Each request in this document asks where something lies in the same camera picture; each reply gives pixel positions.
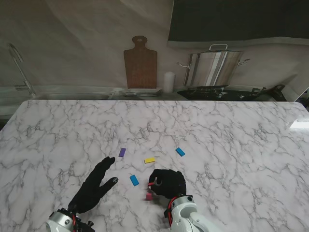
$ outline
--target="white candle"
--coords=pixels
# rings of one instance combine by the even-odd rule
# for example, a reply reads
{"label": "white candle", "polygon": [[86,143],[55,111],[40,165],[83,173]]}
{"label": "white candle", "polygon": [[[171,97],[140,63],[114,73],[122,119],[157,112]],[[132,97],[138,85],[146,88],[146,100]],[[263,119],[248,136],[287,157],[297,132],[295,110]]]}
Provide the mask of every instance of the white candle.
{"label": "white candle", "polygon": [[173,72],[167,72],[164,74],[163,92],[172,93],[174,89],[174,81],[176,74]]}

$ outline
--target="red cable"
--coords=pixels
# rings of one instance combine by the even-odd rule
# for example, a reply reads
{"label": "red cable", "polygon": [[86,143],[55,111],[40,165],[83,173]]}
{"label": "red cable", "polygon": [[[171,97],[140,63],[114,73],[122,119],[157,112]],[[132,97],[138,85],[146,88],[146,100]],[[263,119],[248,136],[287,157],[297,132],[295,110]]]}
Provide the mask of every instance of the red cable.
{"label": "red cable", "polygon": [[73,214],[73,232],[76,232],[75,228],[76,228],[76,217]]}
{"label": "red cable", "polygon": [[177,199],[178,197],[173,197],[171,200],[170,200],[170,202],[169,202],[169,205],[168,205],[168,219],[169,219],[169,226],[171,226],[172,225],[172,213],[171,213],[171,211],[170,211],[170,207],[171,207],[171,205],[172,205],[172,202],[175,200],[175,199]]}

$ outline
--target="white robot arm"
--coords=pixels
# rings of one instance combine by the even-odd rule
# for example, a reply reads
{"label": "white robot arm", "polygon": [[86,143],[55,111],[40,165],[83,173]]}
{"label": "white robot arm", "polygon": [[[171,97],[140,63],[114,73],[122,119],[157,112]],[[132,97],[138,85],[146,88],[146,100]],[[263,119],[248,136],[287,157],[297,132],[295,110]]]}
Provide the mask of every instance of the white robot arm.
{"label": "white robot arm", "polygon": [[83,223],[80,218],[64,208],[53,212],[46,221],[48,232],[95,232],[91,228],[93,225],[92,221],[88,221],[88,224]]}
{"label": "white robot arm", "polygon": [[197,212],[191,196],[182,196],[171,203],[172,232],[222,232],[215,224]]}

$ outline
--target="yellow block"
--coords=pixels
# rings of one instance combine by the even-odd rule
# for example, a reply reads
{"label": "yellow block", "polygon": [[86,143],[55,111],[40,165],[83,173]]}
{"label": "yellow block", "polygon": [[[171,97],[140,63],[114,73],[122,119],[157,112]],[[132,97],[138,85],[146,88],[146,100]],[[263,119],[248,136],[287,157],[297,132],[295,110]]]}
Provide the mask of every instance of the yellow block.
{"label": "yellow block", "polygon": [[151,162],[155,162],[155,159],[152,157],[152,158],[145,159],[144,161],[145,163],[151,163]]}

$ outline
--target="marble countertop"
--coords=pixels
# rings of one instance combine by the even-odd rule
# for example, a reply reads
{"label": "marble countertop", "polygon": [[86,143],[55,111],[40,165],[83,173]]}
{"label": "marble countertop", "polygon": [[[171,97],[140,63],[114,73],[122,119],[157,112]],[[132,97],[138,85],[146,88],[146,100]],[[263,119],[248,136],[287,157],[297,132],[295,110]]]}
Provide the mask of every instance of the marble countertop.
{"label": "marble countertop", "polygon": [[116,162],[104,180],[119,182],[80,215],[97,232],[169,231],[167,201],[143,200],[154,168],[180,170],[225,232],[309,231],[309,113],[298,103],[32,100],[0,132],[0,232],[42,231],[105,156]]}

